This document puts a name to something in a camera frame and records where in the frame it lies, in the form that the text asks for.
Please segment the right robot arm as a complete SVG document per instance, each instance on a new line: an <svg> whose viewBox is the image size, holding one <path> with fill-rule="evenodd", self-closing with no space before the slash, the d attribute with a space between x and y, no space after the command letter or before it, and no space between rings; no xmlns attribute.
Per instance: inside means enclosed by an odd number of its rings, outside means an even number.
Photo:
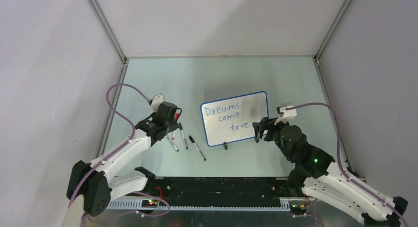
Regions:
<svg viewBox="0 0 418 227"><path fill-rule="evenodd" d="M378 192L348 170L340 169L333 156L308 143L298 126L275 123L268 117L252 126L256 142L274 142L286 160L295 165L286 181L290 195L317 198L366 227L401 225L407 200Z"/></svg>

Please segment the blue framed whiteboard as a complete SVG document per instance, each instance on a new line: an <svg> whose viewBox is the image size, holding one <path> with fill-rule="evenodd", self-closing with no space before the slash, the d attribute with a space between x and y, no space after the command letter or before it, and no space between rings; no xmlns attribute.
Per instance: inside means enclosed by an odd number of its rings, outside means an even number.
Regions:
<svg viewBox="0 0 418 227"><path fill-rule="evenodd" d="M252 124L268 116L265 91L214 100L200 105L201 117L209 147L255 137Z"/></svg>

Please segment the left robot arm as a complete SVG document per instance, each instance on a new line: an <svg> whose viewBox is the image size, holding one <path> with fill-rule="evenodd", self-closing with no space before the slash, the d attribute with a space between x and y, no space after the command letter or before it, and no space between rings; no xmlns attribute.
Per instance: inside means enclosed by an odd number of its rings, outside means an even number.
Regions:
<svg viewBox="0 0 418 227"><path fill-rule="evenodd" d="M67 198L69 205L81 196L84 213L95 217L110 202L134 192L155 192L155 175L143 167L119 176L118 172L133 158L151 148L179 128L182 109L170 102L153 106L153 113L133 126L132 133L119 146L89 162L78 161L72 168Z"/></svg>

